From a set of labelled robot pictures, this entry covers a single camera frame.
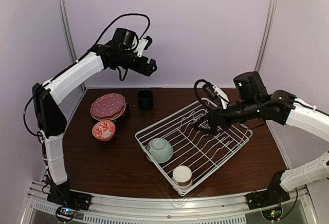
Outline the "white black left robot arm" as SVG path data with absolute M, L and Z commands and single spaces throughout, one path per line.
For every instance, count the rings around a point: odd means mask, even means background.
M 150 36 L 139 38 L 131 30 L 117 28 L 109 42 L 94 44 L 82 59 L 43 84 L 33 86 L 32 100 L 39 128 L 36 136 L 41 140 L 45 153 L 50 192 L 62 205 L 70 205 L 74 194 L 70 191 L 62 145 L 67 120 L 59 104 L 84 81 L 107 68 L 122 67 L 149 77 L 157 70 L 156 61 L 142 54 L 152 42 Z

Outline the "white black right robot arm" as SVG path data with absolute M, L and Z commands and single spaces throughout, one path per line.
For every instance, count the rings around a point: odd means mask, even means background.
M 220 107 L 207 109 L 204 119 L 209 128 L 205 130 L 206 133 L 216 135 L 219 127 L 227 130 L 236 123 L 261 119 L 296 127 L 328 140 L 327 113 L 284 90 L 269 94 L 257 71 L 242 73 L 233 82 L 241 99 L 235 104 L 230 104 L 224 92 L 209 81 L 202 86 L 208 97 L 222 104 Z M 263 198 L 266 203 L 274 204 L 283 193 L 327 177 L 328 153 L 324 153 L 302 166 L 275 173 Z

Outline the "pink white floral bowl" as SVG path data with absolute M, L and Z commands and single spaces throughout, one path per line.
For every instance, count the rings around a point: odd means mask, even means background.
M 109 141 L 116 131 L 116 126 L 112 121 L 100 121 L 92 128 L 92 135 L 100 141 Z

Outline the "yellow dotted plate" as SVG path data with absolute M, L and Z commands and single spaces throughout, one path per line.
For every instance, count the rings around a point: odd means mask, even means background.
M 96 120 L 98 120 L 98 121 L 102 121 L 102 120 L 113 121 L 113 120 L 116 120 L 116 119 L 118 119 L 119 117 L 121 117 L 121 116 L 124 114 L 125 110 L 126 110 L 126 105 L 125 105 L 124 108 L 120 111 L 119 114 L 114 115 L 114 116 L 112 116 L 112 117 L 109 117 L 109 118 L 99 118 L 99 117 L 94 116 L 94 115 L 92 115 L 92 114 L 91 114 L 91 117 L 94 118 L 94 119 L 96 119 Z

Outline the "white brown cup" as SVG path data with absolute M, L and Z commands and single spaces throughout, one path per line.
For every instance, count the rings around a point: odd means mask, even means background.
M 185 191 L 192 185 L 192 171 L 185 165 L 177 166 L 172 175 L 175 185 Z

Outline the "dark green mug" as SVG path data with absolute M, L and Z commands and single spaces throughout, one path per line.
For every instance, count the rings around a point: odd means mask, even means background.
M 138 106 L 141 111 L 149 111 L 154 107 L 154 96 L 150 89 L 142 89 L 137 94 Z

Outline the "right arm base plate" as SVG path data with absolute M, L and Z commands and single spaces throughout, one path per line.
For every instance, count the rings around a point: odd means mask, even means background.
M 283 191 L 277 190 L 263 190 L 253 191 L 246 195 L 247 204 L 250 210 L 264 208 L 276 204 L 280 204 L 284 201 L 290 200 L 290 195 Z

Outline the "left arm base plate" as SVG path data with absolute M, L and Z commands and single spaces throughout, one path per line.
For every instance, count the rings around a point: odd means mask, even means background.
M 56 189 L 50 189 L 47 201 L 56 203 L 61 206 L 69 207 L 74 210 L 89 210 L 92 196 L 86 193 L 79 193 L 69 190 L 61 192 Z

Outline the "pale green bowl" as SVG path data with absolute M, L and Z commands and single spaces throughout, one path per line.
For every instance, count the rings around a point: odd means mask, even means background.
M 147 150 L 159 164 L 169 161 L 173 156 L 173 147 L 164 138 L 154 138 L 147 144 Z

